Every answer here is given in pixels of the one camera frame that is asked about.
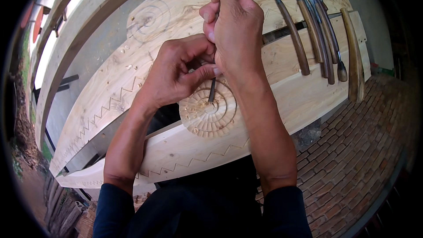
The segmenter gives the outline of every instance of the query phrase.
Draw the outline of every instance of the hand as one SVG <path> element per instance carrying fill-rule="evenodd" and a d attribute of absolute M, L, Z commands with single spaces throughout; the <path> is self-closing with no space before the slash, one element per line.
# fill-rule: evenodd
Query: hand
<path fill-rule="evenodd" d="M 216 44 L 215 62 L 230 82 L 265 77 L 262 63 L 263 10 L 253 0 L 211 0 L 200 9 L 203 30 Z"/>
<path fill-rule="evenodd" d="M 134 99 L 158 109 L 189 97 L 201 83 L 220 74 L 214 44 L 204 34 L 163 43 L 151 71 Z M 201 65 L 200 60 L 207 62 Z"/>

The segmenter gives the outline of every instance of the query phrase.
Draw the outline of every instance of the wooden frame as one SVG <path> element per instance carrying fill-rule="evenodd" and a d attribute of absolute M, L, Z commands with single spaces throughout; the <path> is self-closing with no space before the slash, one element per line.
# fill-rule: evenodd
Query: wooden frame
<path fill-rule="evenodd" d="M 286 25 L 274 0 L 255 1 L 265 13 L 263 33 Z M 283 1 L 294 22 L 304 20 L 296 0 Z M 342 7 L 351 8 L 348 0 L 327 1 L 330 2 L 329 13 L 339 12 Z M 209 0 L 146 0 L 129 15 L 128 39 L 94 74 L 69 114 L 50 165 L 54 175 L 99 131 L 130 107 L 136 93 L 133 91 L 144 83 L 165 40 L 202 32 L 203 20 L 198 9 L 207 2 Z"/>
<path fill-rule="evenodd" d="M 127 0 L 81 0 L 61 29 L 41 86 L 35 122 L 35 142 L 41 149 L 54 95 L 71 62 L 100 24 Z"/>
<path fill-rule="evenodd" d="M 35 75 L 37 74 L 37 69 L 40 63 L 41 54 L 44 51 L 44 47 L 47 44 L 47 40 L 49 39 L 51 32 L 55 28 L 57 24 L 57 20 L 64 13 L 66 6 L 69 4 L 70 1 L 71 0 L 55 0 L 53 3 L 53 7 L 50 10 L 49 16 L 46 20 L 46 23 L 44 24 L 44 27 L 41 31 L 38 42 L 35 45 L 35 49 L 31 56 L 30 68 L 29 68 L 30 72 L 28 75 L 30 79 L 29 81 L 27 81 L 27 86 L 25 87 L 27 94 L 31 94 L 32 90 L 34 89 Z M 30 103 L 27 103 L 26 110 L 27 110 L 27 116 L 30 119 Z"/>
<path fill-rule="evenodd" d="M 369 64 L 361 19 L 357 12 L 350 15 L 357 38 L 360 42 L 363 41 L 360 44 L 362 61 Z M 331 22 L 338 39 L 342 61 L 348 69 L 348 40 L 342 18 L 332 18 Z M 299 34 L 309 56 L 312 47 L 307 29 L 300 30 Z M 328 85 L 327 80 L 321 76 L 320 64 L 317 64 L 313 57 L 308 59 L 311 75 L 302 76 L 298 72 L 298 60 L 290 35 L 264 46 L 262 59 L 278 102 L 279 113 L 289 134 L 320 118 L 348 97 L 348 82 L 340 82 L 336 76 L 336 83 Z M 250 144 L 243 121 L 235 121 L 233 125 L 226 136 L 217 139 L 193 135 L 180 122 L 150 135 L 146 142 L 143 164 L 134 185 L 190 175 L 250 154 Z M 92 167 L 63 174 L 56 179 L 61 186 L 99 188 L 103 183 L 103 166 L 104 159 Z"/>

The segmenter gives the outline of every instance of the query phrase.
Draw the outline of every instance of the brick floor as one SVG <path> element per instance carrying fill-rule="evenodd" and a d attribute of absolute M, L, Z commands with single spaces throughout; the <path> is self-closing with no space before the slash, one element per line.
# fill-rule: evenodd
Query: brick floor
<path fill-rule="evenodd" d="M 419 118 L 409 88 L 396 78 L 371 77 L 364 101 L 342 105 L 321 125 L 320 140 L 301 153 L 297 186 L 313 237 L 346 232 L 378 197 L 401 151 L 416 148 L 412 119 Z"/>

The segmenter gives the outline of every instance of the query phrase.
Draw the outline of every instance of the left hand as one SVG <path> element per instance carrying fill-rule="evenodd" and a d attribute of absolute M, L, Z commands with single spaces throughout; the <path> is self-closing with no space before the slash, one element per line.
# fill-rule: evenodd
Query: left hand
<path fill-rule="evenodd" d="M 204 34 L 165 41 L 134 103 L 159 109 L 189 97 L 205 80 L 220 75 L 213 58 L 214 44 Z"/>

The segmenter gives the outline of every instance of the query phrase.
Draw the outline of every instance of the carved circular pattern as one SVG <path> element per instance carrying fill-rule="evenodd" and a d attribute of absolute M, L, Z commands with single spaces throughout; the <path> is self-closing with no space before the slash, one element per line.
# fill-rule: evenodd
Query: carved circular pattern
<path fill-rule="evenodd" d="M 190 97 L 179 102 L 179 114 L 184 126 L 204 138 L 227 134 L 234 125 L 237 110 L 234 95 L 220 81 L 216 81 L 214 100 L 209 102 L 211 83 L 211 80 L 207 80 Z"/>
<path fill-rule="evenodd" d="M 167 30 L 171 11 L 162 0 L 147 0 L 143 4 L 146 6 L 135 13 L 129 30 L 135 40 L 147 43 Z"/>

